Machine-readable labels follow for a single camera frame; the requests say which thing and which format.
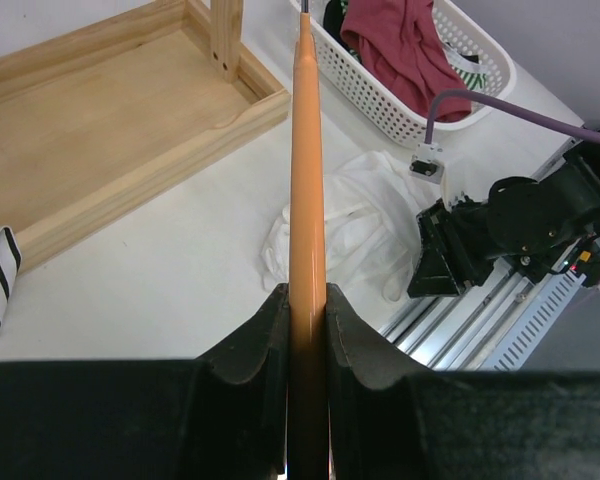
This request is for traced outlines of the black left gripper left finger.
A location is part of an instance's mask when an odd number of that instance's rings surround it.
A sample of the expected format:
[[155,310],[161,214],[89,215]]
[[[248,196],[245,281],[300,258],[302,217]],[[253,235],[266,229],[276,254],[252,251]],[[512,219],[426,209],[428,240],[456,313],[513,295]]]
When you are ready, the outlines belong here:
[[0,363],[0,479],[273,479],[290,310],[278,285],[204,354]]

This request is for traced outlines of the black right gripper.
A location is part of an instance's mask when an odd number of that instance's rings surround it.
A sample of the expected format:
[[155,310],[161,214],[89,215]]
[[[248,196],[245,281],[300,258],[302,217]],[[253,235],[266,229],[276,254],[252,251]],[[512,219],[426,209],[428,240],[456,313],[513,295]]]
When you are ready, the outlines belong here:
[[417,215],[421,253],[407,287],[411,298],[455,297],[484,284],[493,271],[486,205],[462,198],[443,200]]

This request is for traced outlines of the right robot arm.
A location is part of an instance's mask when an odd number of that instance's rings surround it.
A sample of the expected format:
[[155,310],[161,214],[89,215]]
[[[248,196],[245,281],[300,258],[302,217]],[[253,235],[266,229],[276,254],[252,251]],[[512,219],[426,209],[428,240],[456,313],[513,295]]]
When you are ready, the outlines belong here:
[[482,201],[460,193],[422,211],[409,296],[459,296],[483,285],[502,257],[548,273],[567,246],[584,251],[600,238],[600,142],[579,141],[558,159],[540,180],[507,177]]

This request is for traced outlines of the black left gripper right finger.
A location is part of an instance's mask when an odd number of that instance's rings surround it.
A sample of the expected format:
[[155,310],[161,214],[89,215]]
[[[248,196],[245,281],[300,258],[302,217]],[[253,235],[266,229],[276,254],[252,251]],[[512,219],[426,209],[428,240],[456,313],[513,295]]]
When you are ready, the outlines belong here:
[[600,372],[434,371],[327,288],[340,479],[600,479]]

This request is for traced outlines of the orange plastic hanger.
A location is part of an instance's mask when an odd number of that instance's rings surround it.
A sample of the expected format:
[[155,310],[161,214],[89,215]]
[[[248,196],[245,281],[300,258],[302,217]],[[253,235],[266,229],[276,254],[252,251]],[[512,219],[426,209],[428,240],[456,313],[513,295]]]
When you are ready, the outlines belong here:
[[293,64],[289,249],[288,477],[329,477],[326,260],[319,69],[310,3],[300,3]]

